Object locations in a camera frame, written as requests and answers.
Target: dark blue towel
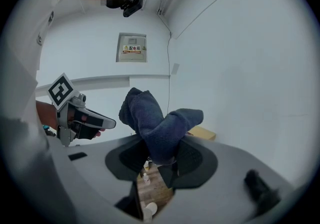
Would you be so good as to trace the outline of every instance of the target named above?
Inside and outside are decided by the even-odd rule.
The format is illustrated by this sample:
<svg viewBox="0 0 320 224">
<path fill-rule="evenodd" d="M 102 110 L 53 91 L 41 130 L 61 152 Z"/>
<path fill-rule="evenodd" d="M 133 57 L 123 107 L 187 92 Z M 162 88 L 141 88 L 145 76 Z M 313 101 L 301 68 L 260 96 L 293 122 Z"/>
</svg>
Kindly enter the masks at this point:
<svg viewBox="0 0 320 224">
<path fill-rule="evenodd" d="M 171 164 L 181 138 L 204 119 L 201 110 L 179 109 L 165 118 L 149 91 L 132 88 L 121 110 L 120 120 L 135 130 L 146 142 L 156 164 Z"/>
</svg>

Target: white shirt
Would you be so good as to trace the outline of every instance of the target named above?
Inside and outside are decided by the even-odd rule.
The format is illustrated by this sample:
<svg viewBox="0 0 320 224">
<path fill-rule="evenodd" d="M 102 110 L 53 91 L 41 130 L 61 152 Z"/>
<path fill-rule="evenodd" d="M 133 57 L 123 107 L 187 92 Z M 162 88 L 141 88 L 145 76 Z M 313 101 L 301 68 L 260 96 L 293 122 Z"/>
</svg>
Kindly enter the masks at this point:
<svg viewBox="0 0 320 224">
<path fill-rule="evenodd" d="M 22 64 L 34 79 L 40 69 L 40 55 L 47 31 L 54 19 L 58 0 L 19 0 L 2 33 L 1 45 Z M 23 95 L 28 103 L 21 114 L 23 121 L 38 124 L 35 93 Z"/>
</svg>

